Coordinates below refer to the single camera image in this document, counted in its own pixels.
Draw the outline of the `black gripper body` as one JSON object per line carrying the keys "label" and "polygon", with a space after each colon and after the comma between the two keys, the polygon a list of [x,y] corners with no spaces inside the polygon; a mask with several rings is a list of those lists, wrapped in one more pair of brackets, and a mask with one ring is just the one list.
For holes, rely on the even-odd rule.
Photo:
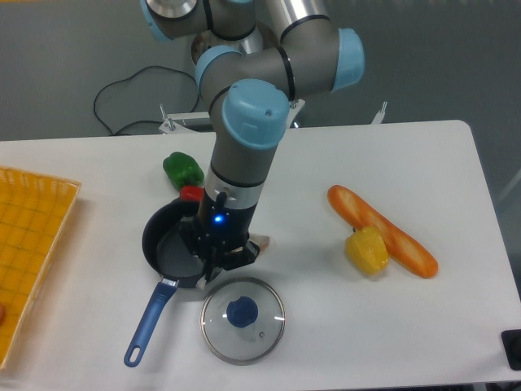
{"label": "black gripper body", "polygon": [[223,244],[226,251],[232,251],[247,243],[254,212],[254,206],[247,209],[218,206],[204,192],[197,212],[197,222],[203,235],[209,235],[213,245]]}

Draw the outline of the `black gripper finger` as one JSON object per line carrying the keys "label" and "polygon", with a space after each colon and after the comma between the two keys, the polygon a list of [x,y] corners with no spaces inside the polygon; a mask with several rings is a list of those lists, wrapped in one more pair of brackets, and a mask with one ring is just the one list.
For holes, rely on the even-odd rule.
{"label": "black gripper finger", "polygon": [[212,266],[220,270],[235,270],[251,265],[260,252],[261,248],[251,240],[231,250],[218,248],[212,254]]}
{"label": "black gripper finger", "polygon": [[177,225],[188,251],[202,261],[208,259],[208,237],[197,216],[183,217]]}

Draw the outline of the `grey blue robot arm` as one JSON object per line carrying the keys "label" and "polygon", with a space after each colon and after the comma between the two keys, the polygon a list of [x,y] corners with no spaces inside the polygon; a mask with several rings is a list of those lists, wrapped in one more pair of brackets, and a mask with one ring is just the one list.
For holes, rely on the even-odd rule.
{"label": "grey blue robot arm", "polygon": [[217,138],[197,215],[182,227],[205,272],[255,261],[248,229],[292,101],[357,83],[365,69],[361,39],[338,29],[321,1],[269,1],[275,46],[243,53],[256,31],[252,1],[145,1],[151,31],[172,40],[209,32],[219,44],[196,61],[195,80]]}

